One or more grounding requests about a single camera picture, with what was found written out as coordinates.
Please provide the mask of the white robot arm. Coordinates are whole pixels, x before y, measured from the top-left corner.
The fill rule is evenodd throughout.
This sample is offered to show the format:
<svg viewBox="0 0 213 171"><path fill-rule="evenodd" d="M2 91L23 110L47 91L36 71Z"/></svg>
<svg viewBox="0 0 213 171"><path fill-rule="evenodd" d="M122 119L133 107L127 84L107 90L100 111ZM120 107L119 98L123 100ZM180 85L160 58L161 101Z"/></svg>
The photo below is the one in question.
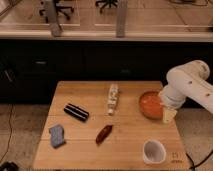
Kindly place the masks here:
<svg viewBox="0 0 213 171"><path fill-rule="evenodd" d="M167 72L167 85L159 92L164 123L174 119L186 98L194 100L213 114L213 85L207 82L209 75L210 68L202 60L176 66Z"/></svg>

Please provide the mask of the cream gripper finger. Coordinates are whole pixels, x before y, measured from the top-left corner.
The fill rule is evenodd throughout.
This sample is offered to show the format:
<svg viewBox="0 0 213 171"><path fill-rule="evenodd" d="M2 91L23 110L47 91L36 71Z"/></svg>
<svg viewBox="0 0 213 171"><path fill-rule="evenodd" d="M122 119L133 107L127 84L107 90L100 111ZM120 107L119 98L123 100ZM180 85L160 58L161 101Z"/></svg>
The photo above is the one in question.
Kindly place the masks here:
<svg viewBox="0 0 213 171"><path fill-rule="evenodd" d="M163 109L163 122L170 123L176 116L177 111L175 109L164 108Z"/></svg>

